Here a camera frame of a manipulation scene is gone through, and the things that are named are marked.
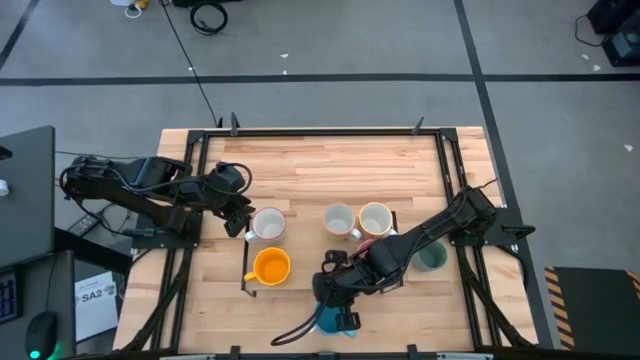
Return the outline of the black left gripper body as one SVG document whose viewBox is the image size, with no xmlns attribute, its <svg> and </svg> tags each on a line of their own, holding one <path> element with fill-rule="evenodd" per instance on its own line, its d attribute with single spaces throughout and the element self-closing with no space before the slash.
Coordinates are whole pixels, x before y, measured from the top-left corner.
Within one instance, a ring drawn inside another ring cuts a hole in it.
<svg viewBox="0 0 640 360">
<path fill-rule="evenodd" d="M 220 206 L 216 213 L 224 218 L 241 215 L 241 202 L 249 200 L 242 195 L 246 181 L 235 167 L 215 167 L 209 174 L 210 186 L 218 194 Z"/>
</svg>

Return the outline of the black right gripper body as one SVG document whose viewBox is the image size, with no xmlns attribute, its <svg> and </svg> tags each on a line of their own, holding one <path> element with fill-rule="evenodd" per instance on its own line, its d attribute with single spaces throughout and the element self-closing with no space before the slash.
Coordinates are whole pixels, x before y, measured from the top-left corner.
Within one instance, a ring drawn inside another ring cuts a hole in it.
<svg viewBox="0 0 640 360">
<path fill-rule="evenodd" d="M 365 285 L 366 277 L 356 269 L 318 272 L 313 275 L 315 300 L 327 308 L 350 306 Z"/>
</svg>

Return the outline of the plain blue mug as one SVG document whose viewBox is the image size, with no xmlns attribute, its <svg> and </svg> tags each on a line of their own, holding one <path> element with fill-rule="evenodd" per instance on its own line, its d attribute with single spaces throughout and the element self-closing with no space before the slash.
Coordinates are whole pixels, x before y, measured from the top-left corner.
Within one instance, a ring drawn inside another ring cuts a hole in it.
<svg viewBox="0 0 640 360">
<path fill-rule="evenodd" d="M 345 309 L 342 307 L 336 307 L 336 308 L 325 307 L 322 314 L 319 317 L 319 320 L 317 321 L 314 328 L 312 329 L 312 331 L 316 331 L 325 336 L 344 335 L 348 338 L 355 338 L 357 336 L 356 330 L 344 330 L 344 331 L 338 330 L 336 316 L 344 312 L 345 312 Z"/>
</svg>

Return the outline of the white mug with reddish rim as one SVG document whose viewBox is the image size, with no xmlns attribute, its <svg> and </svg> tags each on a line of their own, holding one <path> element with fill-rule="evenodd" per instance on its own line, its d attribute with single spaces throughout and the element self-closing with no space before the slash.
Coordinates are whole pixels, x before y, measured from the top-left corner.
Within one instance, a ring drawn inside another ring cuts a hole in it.
<svg viewBox="0 0 640 360">
<path fill-rule="evenodd" d="M 284 214 L 273 207 L 266 207 L 255 213 L 250 230 L 244 235 L 248 243 L 279 241 L 284 235 L 286 218 Z"/>
</svg>

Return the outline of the white mug with orange rim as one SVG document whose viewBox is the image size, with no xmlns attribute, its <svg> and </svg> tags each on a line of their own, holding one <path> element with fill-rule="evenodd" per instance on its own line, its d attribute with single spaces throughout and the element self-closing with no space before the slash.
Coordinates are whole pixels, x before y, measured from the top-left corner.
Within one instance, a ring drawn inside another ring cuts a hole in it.
<svg viewBox="0 0 640 360">
<path fill-rule="evenodd" d="M 323 215 L 326 230 L 338 239 L 360 241 L 362 233 L 358 229 L 358 221 L 354 211 L 344 203 L 329 205 Z"/>
</svg>

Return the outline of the white mug with yellow rim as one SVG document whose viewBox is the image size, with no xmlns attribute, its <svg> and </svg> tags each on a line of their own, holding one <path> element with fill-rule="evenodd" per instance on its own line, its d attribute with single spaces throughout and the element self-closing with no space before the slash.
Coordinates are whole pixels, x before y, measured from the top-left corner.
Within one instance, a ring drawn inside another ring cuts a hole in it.
<svg viewBox="0 0 640 360">
<path fill-rule="evenodd" d="M 370 202 L 364 205 L 359 212 L 359 228 L 363 238 L 380 239 L 390 235 L 396 235 L 393 226 L 393 214 L 384 204 Z"/>
</svg>

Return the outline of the green mug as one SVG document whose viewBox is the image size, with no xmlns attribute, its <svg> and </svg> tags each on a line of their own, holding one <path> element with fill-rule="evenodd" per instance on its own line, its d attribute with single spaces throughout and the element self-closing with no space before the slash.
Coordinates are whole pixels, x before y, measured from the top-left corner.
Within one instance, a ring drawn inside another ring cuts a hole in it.
<svg viewBox="0 0 640 360">
<path fill-rule="evenodd" d="M 417 251 L 411 260 L 414 268 L 421 272 L 430 272 L 442 268 L 448 261 L 448 253 L 443 244 L 435 241 Z"/>
</svg>

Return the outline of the wooden shelf riser black legs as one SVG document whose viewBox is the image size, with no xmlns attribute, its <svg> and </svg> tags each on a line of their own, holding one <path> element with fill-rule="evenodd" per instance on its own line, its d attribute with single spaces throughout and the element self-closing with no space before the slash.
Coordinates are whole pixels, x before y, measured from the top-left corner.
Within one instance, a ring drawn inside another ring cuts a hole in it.
<svg viewBox="0 0 640 360">
<path fill-rule="evenodd" d="M 302 211 L 286 213 L 286 229 L 284 236 L 274 244 L 284 250 L 291 259 L 292 270 L 287 279 L 279 285 L 268 286 L 258 280 L 243 279 L 253 270 L 253 262 L 269 243 L 245 243 L 242 265 L 241 289 L 251 297 L 275 295 L 277 291 L 310 292 L 312 276 L 321 271 L 325 252 L 328 250 L 344 250 L 348 254 L 355 252 L 358 243 L 333 237 L 323 225 L 323 211 L 315 210 L 309 214 Z"/>
</svg>

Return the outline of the black power adapter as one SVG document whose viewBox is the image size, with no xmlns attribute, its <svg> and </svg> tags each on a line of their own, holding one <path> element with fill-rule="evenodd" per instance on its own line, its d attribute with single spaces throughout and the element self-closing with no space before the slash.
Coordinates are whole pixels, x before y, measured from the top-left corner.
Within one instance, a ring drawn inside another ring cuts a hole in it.
<svg viewBox="0 0 640 360">
<path fill-rule="evenodd" d="M 67 228 L 67 232 L 78 237 L 85 237 L 92 230 L 101 224 L 103 217 L 101 214 L 85 214 L 79 220 Z"/>
</svg>

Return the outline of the white printed paper sheet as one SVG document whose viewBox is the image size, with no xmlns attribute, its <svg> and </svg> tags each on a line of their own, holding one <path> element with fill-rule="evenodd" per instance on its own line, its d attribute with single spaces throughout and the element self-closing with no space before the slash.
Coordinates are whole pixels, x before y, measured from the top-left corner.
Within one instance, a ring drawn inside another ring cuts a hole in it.
<svg viewBox="0 0 640 360">
<path fill-rule="evenodd" d="M 76 341 L 116 328 L 117 286 L 111 272 L 75 283 Z"/>
</svg>

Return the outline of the dark grey desk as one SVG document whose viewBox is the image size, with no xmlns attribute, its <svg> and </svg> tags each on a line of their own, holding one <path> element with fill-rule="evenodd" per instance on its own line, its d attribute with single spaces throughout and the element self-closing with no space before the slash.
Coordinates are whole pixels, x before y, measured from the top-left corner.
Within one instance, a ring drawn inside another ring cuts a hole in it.
<svg viewBox="0 0 640 360">
<path fill-rule="evenodd" d="M 17 268 L 21 317 L 0 324 L 0 360 L 30 360 L 25 335 L 31 319 L 43 311 L 56 315 L 56 350 L 51 360 L 73 357 L 75 339 L 74 257 L 58 252 Z"/>
</svg>

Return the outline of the black computer mouse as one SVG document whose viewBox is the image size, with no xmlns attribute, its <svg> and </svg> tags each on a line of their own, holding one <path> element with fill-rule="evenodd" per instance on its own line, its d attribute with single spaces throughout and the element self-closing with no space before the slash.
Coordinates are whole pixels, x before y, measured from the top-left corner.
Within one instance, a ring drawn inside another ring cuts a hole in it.
<svg viewBox="0 0 640 360">
<path fill-rule="evenodd" d="M 57 317 L 54 312 L 36 314 L 27 326 L 25 352 L 30 360 L 46 360 L 55 351 Z"/>
</svg>

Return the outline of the black keyboard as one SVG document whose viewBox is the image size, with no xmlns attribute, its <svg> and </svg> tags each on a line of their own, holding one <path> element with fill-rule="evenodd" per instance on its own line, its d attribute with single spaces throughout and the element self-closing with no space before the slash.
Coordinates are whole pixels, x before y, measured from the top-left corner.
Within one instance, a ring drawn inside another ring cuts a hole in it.
<svg viewBox="0 0 640 360">
<path fill-rule="evenodd" d="M 14 279 L 0 281 L 0 324 L 21 316 L 18 285 Z"/>
</svg>

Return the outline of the black mat hazard stripes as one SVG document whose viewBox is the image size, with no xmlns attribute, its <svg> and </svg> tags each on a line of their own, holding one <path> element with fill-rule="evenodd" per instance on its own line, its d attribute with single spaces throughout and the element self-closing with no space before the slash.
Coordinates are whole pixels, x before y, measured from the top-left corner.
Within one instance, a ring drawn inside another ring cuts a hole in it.
<svg viewBox="0 0 640 360">
<path fill-rule="evenodd" d="M 561 348 L 640 357 L 640 276 L 629 270 L 547 267 Z"/>
</svg>

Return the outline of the black equipment box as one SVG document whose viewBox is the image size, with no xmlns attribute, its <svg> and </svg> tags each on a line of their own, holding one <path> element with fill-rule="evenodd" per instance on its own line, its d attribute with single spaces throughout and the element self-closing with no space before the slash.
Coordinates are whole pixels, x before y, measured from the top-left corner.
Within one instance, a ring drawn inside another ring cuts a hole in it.
<svg viewBox="0 0 640 360">
<path fill-rule="evenodd" d="M 640 66 L 640 29 L 618 31 L 602 47 L 613 67 Z"/>
<path fill-rule="evenodd" d="M 587 19 L 596 34 L 608 34 L 617 30 L 638 8 L 640 0 L 597 0 L 587 12 Z"/>
</svg>

